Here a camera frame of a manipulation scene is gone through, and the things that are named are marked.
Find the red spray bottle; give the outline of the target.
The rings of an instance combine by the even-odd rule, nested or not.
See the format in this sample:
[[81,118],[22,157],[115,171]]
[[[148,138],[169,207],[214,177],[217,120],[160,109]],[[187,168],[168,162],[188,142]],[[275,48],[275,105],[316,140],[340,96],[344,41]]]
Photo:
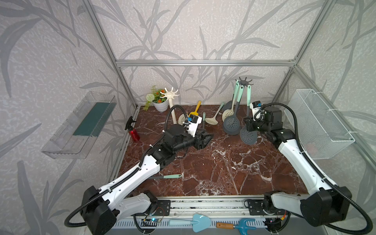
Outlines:
[[135,129],[135,127],[132,125],[135,122],[136,121],[133,120],[133,117],[130,116],[129,119],[127,120],[125,130],[128,131],[129,135],[131,136],[131,138],[134,142],[138,142],[140,140],[140,136],[139,136],[137,130]]

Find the cream skimmer leaning on rack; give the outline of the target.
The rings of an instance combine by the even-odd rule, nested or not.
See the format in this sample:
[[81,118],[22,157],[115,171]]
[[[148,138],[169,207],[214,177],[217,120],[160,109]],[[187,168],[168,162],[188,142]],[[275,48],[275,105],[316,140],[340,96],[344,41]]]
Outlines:
[[186,115],[185,114],[181,114],[178,118],[178,124],[179,125],[184,125],[185,124],[185,121],[186,121]]

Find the yellow toy shovel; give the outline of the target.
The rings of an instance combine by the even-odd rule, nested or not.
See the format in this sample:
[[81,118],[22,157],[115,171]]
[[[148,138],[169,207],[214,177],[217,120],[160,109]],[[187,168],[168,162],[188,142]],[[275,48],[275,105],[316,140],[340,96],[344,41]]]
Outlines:
[[199,115],[199,113],[198,113],[198,109],[199,109],[200,105],[201,105],[201,101],[198,101],[195,110],[194,110],[193,112],[190,112],[190,116],[191,116],[191,115],[194,115],[194,116],[198,116],[198,115]]

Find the large cream skimmer green handle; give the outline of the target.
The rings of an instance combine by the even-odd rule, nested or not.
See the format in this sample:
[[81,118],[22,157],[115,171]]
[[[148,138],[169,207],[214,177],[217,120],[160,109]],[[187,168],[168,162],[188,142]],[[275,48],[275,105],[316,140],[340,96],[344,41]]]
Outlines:
[[233,100],[232,100],[231,106],[230,106],[230,108],[226,109],[222,114],[223,122],[225,122],[225,119],[227,117],[230,117],[231,115],[234,114],[234,103],[236,101],[236,96],[237,96],[237,93],[238,93],[239,85],[240,85],[239,81],[237,80],[236,85],[235,85],[235,89],[234,89],[234,95],[233,95]]

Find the light blue garden trowel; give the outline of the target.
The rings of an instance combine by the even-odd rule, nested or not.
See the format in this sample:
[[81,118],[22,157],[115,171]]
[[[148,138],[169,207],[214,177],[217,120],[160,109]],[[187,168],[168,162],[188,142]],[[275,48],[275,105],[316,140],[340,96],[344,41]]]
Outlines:
[[170,219],[169,226],[191,225],[195,233],[201,232],[211,226],[211,219],[201,214],[194,214],[192,220]]

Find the grey skimmer green handle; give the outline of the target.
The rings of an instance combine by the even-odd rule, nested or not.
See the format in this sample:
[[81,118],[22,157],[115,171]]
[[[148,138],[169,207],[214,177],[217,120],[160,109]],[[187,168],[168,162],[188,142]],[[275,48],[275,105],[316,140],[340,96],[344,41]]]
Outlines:
[[241,85],[239,88],[239,92],[238,92],[237,103],[234,109],[234,114],[231,115],[230,117],[227,117],[225,119],[225,122],[223,122],[223,130],[228,135],[237,135],[240,132],[240,121],[237,118],[236,112],[240,105],[243,90],[244,90],[244,86]]
[[235,88],[234,88],[234,92],[233,92],[233,97],[230,101],[228,101],[222,108],[221,108],[221,113],[223,114],[226,110],[228,109],[231,109],[232,108],[232,105],[233,105],[233,99],[236,98],[236,94],[238,92],[238,88],[239,88],[239,80],[237,79],[236,80],[236,83],[235,83]]

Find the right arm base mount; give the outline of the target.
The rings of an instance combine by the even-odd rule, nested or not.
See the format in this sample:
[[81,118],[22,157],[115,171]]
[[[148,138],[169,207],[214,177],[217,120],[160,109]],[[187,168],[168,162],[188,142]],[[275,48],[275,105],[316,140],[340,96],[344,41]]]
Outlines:
[[286,213],[286,210],[275,208],[272,202],[268,199],[246,199],[244,201],[244,206],[249,210],[250,215],[270,215],[282,217]]

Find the cream utensil rack stand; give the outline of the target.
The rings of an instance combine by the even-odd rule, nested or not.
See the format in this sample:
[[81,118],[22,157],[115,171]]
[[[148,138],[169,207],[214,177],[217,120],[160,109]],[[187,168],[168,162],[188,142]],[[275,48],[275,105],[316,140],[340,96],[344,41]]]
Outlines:
[[175,111],[172,109],[172,107],[174,106],[173,100],[175,99],[175,97],[179,96],[177,92],[178,90],[174,92],[173,88],[171,88],[170,91],[167,88],[165,88],[164,92],[160,92],[162,94],[161,98],[166,98],[169,103],[169,106],[171,109],[172,120],[174,124],[177,124],[177,120],[176,120]]

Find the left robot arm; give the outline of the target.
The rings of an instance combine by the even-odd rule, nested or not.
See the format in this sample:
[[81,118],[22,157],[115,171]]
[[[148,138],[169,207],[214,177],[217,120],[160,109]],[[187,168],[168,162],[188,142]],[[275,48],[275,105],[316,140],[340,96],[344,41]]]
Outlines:
[[140,184],[157,174],[176,158],[179,151],[194,147],[204,149],[214,137],[199,128],[194,136],[183,126],[174,124],[142,156],[141,161],[112,182],[96,189],[85,190],[80,215],[84,225],[93,235],[106,234],[122,217],[128,217],[148,210],[156,201],[151,193],[142,193],[131,200],[126,197]]

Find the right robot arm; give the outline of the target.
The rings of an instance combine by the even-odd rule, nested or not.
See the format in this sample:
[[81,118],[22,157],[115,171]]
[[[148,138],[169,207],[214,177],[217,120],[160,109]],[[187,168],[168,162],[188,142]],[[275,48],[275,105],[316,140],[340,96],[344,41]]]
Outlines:
[[246,119],[246,129],[253,135],[264,133],[288,159],[308,191],[306,196],[278,191],[265,193],[264,210],[281,209],[295,213],[313,227],[343,221],[349,210],[349,202],[325,182],[327,177],[321,170],[314,170],[316,163],[309,164],[311,157],[299,149],[295,133],[283,128],[282,111],[277,107],[262,109],[260,104],[250,107],[252,117]]

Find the dark grey utensil rack stand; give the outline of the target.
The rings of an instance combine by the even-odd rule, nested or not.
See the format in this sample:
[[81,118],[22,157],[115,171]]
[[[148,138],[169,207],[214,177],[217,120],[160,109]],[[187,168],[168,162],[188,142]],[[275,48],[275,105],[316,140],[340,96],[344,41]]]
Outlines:
[[[244,80],[242,80],[240,77],[239,77],[239,88],[240,88],[240,86],[241,85],[243,85],[244,87],[246,86],[248,86],[248,85],[252,85],[252,84],[250,84],[250,82],[252,81],[252,80],[250,80],[249,82],[246,80],[247,78],[245,78]],[[237,97],[238,97],[238,93],[237,93],[237,96],[236,96],[236,101],[235,101],[235,103],[234,103],[234,109],[235,109],[235,106],[236,106],[236,103],[237,103]]]

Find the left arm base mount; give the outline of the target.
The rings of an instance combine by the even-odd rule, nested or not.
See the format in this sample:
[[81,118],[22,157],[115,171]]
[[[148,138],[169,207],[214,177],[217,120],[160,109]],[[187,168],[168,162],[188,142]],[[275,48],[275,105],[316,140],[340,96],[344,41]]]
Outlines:
[[144,212],[145,215],[168,216],[170,214],[171,201],[158,200],[152,202],[149,208]]

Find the clear plastic wall shelf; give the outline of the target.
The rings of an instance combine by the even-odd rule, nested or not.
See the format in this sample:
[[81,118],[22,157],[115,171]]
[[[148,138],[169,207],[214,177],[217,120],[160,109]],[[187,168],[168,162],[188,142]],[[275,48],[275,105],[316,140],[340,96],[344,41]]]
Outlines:
[[85,159],[117,105],[116,96],[88,92],[41,152],[53,159]]

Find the potted artificial plant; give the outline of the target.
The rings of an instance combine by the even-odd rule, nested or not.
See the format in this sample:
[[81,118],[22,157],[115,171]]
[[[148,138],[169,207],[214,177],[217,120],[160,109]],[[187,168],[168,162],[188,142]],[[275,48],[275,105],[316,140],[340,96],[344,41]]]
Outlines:
[[144,111],[147,111],[150,106],[154,106],[157,111],[164,112],[168,108],[168,101],[165,97],[165,89],[156,88],[156,85],[152,86],[151,92],[146,95],[146,104],[143,107]]

